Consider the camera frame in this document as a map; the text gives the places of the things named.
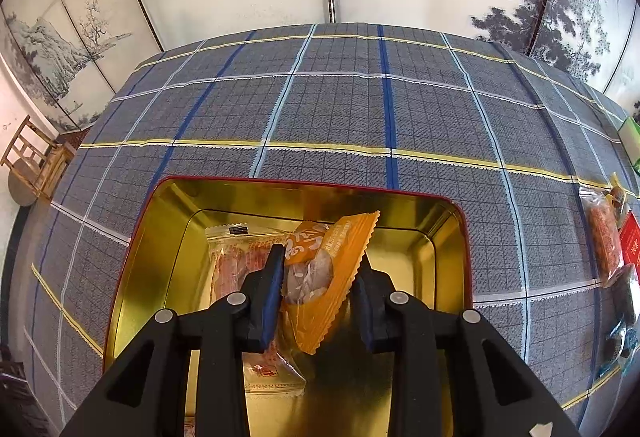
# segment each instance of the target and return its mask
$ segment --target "clear plastic wrapper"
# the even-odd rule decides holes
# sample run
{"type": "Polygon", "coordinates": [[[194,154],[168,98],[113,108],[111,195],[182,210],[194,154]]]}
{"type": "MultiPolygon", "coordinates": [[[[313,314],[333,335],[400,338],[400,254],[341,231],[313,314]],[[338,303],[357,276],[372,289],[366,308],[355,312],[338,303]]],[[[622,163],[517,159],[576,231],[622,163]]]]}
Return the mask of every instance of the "clear plastic wrapper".
{"type": "Polygon", "coordinates": [[[607,193],[606,199],[613,208],[613,215],[616,218],[616,226],[618,229],[622,227],[622,223],[625,220],[625,214],[629,209],[629,205],[626,200],[626,190],[620,183],[618,175],[613,172],[609,178],[612,188],[607,193]]]}
{"type": "Polygon", "coordinates": [[[196,418],[184,418],[184,437],[196,437],[196,418]]]}
{"type": "Polygon", "coordinates": [[[627,327],[633,327],[640,315],[640,285],[634,264],[625,265],[612,286],[612,297],[617,318],[623,319],[627,327]]]}
{"type": "MultiPolygon", "coordinates": [[[[284,243],[286,231],[268,227],[232,224],[208,227],[205,231],[213,266],[210,302],[236,292],[247,274],[266,263],[271,246],[284,243]]],[[[247,393],[302,394],[306,381],[295,366],[282,332],[282,316],[276,335],[263,354],[244,353],[244,389],[247,393]]]]}
{"type": "Polygon", "coordinates": [[[601,192],[581,187],[580,200],[591,230],[600,282],[603,287],[610,287],[624,266],[616,218],[611,205],[601,192]]]}
{"type": "Polygon", "coordinates": [[[618,362],[625,346],[625,338],[626,324],[625,321],[621,319],[618,324],[613,327],[602,346],[602,364],[598,370],[598,377],[605,375],[613,369],[618,362]]]}
{"type": "Polygon", "coordinates": [[[625,344],[622,347],[622,352],[618,358],[618,364],[622,370],[622,376],[624,377],[631,368],[636,351],[638,350],[638,334],[634,328],[626,330],[625,344]]]}
{"type": "Polygon", "coordinates": [[[323,295],[334,277],[331,255],[321,249],[326,224],[303,221],[287,237],[285,301],[302,304],[323,295]]]}

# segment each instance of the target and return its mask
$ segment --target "wrapped snack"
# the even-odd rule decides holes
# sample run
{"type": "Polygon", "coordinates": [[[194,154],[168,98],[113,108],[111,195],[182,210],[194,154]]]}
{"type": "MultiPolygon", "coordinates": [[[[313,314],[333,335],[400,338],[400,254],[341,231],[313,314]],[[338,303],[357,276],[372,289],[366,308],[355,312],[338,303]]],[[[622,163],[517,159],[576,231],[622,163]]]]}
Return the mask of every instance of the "wrapped snack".
{"type": "Polygon", "coordinates": [[[603,287],[609,287],[615,282],[624,266],[616,218],[602,193],[592,188],[580,187],[580,200],[584,205],[591,228],[600,281],[603,287]]]}
{"type": "Polygon", "coordinates": [[[184,418],[184,437],[196,437],[196,418],[184,418]]]}
{"type": "Polygon", "coordinates": [[[622,258],[625,263],[632,263],[640,273],[640,226],[633,212],[626,214],[625,223],[620,229],[622,258]]]}
{"type": "Polygon", "coordinates": [[[334,321],[380,212],[342,217],[333,226],[305,221],[285,244],[283,296],[300,350],[315,354],[334,321]]]}
{"type": "Polygon", "coordinates": [[[625,377],[631,369],[631,363],[633,362],[637,350],[638,334],[634,328],[629,328],[626,330],[625,344],[622,347],[622,352],[618,358],[618,364],[622,370],[622,377],[625,377]]]}
{"type": "Polygon", "coordinates": [[[626,203],[626,190],[620,184],[620,179],[618,179],[618,175],[613,172],[611,174],[611,191],[606,195],[607,201],[613,208],[613,213],[616,218],[616,226],[618,229],[622,226],[622,223],[625,219],[625,213],[628,210],[628,204],[626,203]]]}
{"type": "Polygon", "coordinates": [[[622,349],[625,346],[625,337],[626,324],[624,320],[620,320],[620,322],[613,327],[602,346],[602,364],[598,371],[598,377],[605,375],[618,362],[618,358],[620,354],[622,354],[622,349]]]}
{"type": "Polygon", "coordinates": [[[633,327],[640,314],[640,285],[634,264],[625,265],[613,284],[612,297],[616,316],[623,319],[627,327],[633,327]]]}
{"type": "MultiPolygon", "coordinates": [[[[213,266],[210,302],[236,292],[247,274],[262,269],[271,246],[284,243],[286,231],[247,224],[208,227],[205,231],[213,266]]],[[[244,389],[247,393],[302,394],[305,379],[284,343],[282,320],[263,354],[244,353],[244,389]]]]}

